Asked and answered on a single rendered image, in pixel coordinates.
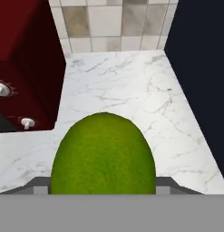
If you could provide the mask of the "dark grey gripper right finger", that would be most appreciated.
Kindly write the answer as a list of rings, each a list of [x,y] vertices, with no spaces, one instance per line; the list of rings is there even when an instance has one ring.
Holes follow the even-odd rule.
[[[200,195],[200,192],[180,186],[171,177],[157,177],[156,194],[157,195],[182,195],[182,194]]]

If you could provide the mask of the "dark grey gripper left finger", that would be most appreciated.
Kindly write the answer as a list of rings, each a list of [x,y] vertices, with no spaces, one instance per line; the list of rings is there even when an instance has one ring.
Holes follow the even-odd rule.
[[[35,177],[31,179],[27,184],[21,187],[17,187],[1,192],[1,195],[11,195],[11,194],[48,195],[50,193],[50,180],[51,180],[50,177]]]

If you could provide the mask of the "green lime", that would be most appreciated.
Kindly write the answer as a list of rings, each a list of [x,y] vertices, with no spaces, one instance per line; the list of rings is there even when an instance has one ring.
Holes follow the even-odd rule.
[[[130,120],[109,112],[77,121],[64,135],[51,172],[52,194],[154,194],[155,162]]]

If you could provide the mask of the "dark navy cabinet side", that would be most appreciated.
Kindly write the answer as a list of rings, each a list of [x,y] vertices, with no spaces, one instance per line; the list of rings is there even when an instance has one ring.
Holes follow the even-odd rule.
[[[224,0],[179,0],[164,51],[224,178]]]

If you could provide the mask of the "small white appliance knob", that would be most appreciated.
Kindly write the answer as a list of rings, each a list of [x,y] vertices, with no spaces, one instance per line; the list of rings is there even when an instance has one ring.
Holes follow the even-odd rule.
[[[29,130],[30,128],[33,128],[33,126],[35,125],[35,121],[30,118],[22,118],[21,124],[24,126],[26,130]]]

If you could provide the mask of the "large white appliance knob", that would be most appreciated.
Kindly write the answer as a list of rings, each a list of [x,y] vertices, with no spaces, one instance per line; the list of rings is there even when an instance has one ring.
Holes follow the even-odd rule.
[[[10,92],[10,88],[7,85],[0,82],[0,98],[7,97],[10,94]]]

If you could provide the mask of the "dark red appliance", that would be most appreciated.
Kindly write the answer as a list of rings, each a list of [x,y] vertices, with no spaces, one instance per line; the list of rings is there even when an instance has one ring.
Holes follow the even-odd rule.
[[[11,91],[0,98],[0,133],[52,130],[65,68],[48,0],[0,0],[0,82]]]

